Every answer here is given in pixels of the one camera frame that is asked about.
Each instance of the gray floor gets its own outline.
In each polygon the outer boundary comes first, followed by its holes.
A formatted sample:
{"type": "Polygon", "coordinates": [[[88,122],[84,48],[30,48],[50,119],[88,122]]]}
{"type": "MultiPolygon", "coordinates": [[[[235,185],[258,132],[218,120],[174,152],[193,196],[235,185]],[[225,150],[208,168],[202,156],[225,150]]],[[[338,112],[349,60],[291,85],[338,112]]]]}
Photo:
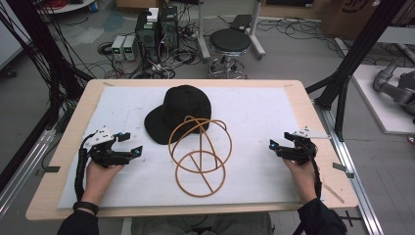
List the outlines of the gray floor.
{"type": "MultiPolygon", "coordinates": [[[[135,15],[116,14],[114,10],[100,11],[96,14],[79,11],[62,15],[59,20],[61,23],[71,24],[88,18],[86,22],[77,25],[83,28],[102,27],[105,29],[94,43],[79,44],[74,47],[84,63],[95,63],[106,60],[104,56],[97,53],[99,44],[112,41],[117,33],[128,33],[134,30],[135,21],[123,20],[120,16],[134,18],[135,15]]],[[[232,18],[225,18],[225,20],[231,22],[232,18]]],[[[209,28],[217,21],[220,19],[214,18],[206,21],[205,28],[209,28]]],[[[212,28],[221,27],[226,27],[226,24],[216,23],[212,28]]],[[[342,61],[338,53],[331,50],[324,40],[293,39],[275,28],[267,31],[258,29],[256,35],[266,56],[259,61],[254,53],[249,53],[240,59],[247,67],[249,79],[297,79],[306,87],[333,73],[342,61]]],[[[299,32],[293,35],[300,38],[309,37],[299,32]]],[[[373,58],[394,57],[382,48],[374,49],[371,56],[373,58]]],[[[8,77],[5,74],[1,74],[0,77],[2,100],[0,123],[3,133],[0,137],[1,170],[49,105],[48,89],[28,57],[25,55],[17,57],[13,66],[18,72],[16,77],[8,77]]],[[[102,68],[105,71],[110,70],[108,65],[102,64],[102,68]]],[[[105,75],[101,68],[95,68],[92,71],[100,77],[105,75]]],[[[199,63],[194,66],[184,66],[176,69],[175,72],[175,78],[205,78],[208,65],[199,63]]],[[[319,93],[320,91],[314,92],[310,97],[315,98],[319,93]]],[[[415,202],[412,200],[415,193],[414,146],[407,143],[404,135],[390,135],[382,132],[353,82],[349,85],[347,95],[344,128],[348,150],[384,233],[413,233],[415,228],[415,202]]],[[[45,158],[46,164],[52,153],[45,158]]],[[[41,176],[37,176],[41,175],[40,169],[39,165],[23,185],[7,212],[1,217],[2,234],[56,233],[61,221],[29,221],[24,216],[41,180],[41,176]]],[[[358,209],[347,211],[350,216],[360,216],[358,209]]],[[[345,211],[338,211],[338,213],[346,215],[345,211]]],[[[292,234],[299,223],[296,211],[273,212],[271,215],[276,225],[276,234],[292,234]]],[[[353,221],[352,226],[348,224],[348,221],[345,223],[349,234],[366,234],[361,221],[353,221]]],[[[101,234],[119,234],[121,226],[121,218],[100,220],[101,234]]]]}

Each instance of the paper sheet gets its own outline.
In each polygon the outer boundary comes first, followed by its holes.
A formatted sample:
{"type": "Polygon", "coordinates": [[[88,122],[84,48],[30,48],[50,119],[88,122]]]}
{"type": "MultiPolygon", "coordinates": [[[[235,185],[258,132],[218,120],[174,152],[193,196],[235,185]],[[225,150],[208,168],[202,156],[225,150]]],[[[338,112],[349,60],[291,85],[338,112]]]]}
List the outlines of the paper sheet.
{"type": "MultiPolygon", "coordinates": [[[[233,143],[226,163],[222,188],[205,198],[185,194],[175,181],[176,164],[167,146],[154,142],[144,127],[144,118],[162,104],[169,87],[107,87],[83,138],[107,126],[112,134],[130,132],[131,139],[113,144],[113,150],[129,151],[143,145],[142,157],[135,159],[115,177],[100,207],[148,207],[180,205],[218,205],[245,203],[299,202],[295,185],[283,161],[269,150],[269,139],[293,146],[284,132],[298,130],[290,102],[282,88],[202,87],[212,107],[212,119],[226,123],[233,143]]],[[[229,144],[223,131],[210,125],[217,152],[227,153],[229,144]]],[[[199,135],[192,134],[177,147],[177,153],[199,147],[199,135]]],[[[77,156],[74,156],[59,208],[75,202],[73,181],[77,156]]],[[[186,187],[203,190],[200,176],[187,176],[186,187]]]]}

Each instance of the table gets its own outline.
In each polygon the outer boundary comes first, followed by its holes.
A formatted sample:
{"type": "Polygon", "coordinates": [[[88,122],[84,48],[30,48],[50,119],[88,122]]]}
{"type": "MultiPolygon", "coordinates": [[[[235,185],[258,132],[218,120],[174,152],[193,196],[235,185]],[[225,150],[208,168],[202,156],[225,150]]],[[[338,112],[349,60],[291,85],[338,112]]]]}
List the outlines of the table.
{"type": "MultiPolygon", "coordinates": [[[[172,80],[91,80],[64,133],[50,165],[61,167],[59,172],[45,173],[26,212],[30,220],[60,219],[72,213],[60,210],[57,205],[68,175],[73,156],[82,141],[84,130],[94,114],[102,91],[106,86],[178,86],[189,84],[196,87],[279,87],[284,88],[292,105],[293,113],[299,126],[324,132],[324,127],[315,113],[304,87],[296,80],[217,80],[217,79],[172,79],[172,80]]],[[[357,198],[344,172],[333,168],[333,163],[340,161],[328,139],[314,139],[319,152],[316,161],[320,167],[323,181],[325,205],[329,208],[352,208],[357,206],[357,198]]],[[[147,216],[160,214],[198,214],[222,212],[271,212],[291,211],[300,204],[243,204],[186,207],[144,207],[113,208],[100,210],[100,217],[147,216]]]]}

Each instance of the stool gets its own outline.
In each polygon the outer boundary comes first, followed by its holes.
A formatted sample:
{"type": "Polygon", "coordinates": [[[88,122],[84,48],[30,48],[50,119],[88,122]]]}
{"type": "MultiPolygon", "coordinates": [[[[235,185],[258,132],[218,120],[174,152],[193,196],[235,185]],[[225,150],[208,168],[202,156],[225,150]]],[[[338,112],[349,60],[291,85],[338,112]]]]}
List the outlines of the stool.
{"type": "Polygon", "coordinates": [[[226,78],[248,78],[244,65],[233,57],[246,54],[250,46],[250,38],[240,30],[225,28],[214,32],[209,39],[209,47],[223,57],[209,64],[209,75],[219,77],[223,73],[226,78]]]}

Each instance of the sleeve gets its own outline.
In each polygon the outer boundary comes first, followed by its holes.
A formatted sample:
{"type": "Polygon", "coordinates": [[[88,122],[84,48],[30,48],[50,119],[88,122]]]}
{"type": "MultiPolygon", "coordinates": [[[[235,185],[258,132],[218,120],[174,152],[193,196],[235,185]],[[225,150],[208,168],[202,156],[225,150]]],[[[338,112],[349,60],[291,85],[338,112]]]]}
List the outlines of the sleeve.
{"type": "Polygon", "coordinates": [[[346,234],[344,224],[318,198],[299,209],[306,234],[346,234]]]}
{"type": "Polygon", "coordinates": [[[62,222],[58,235],[99,235],[98,217],[76,210],[62,222]]]}

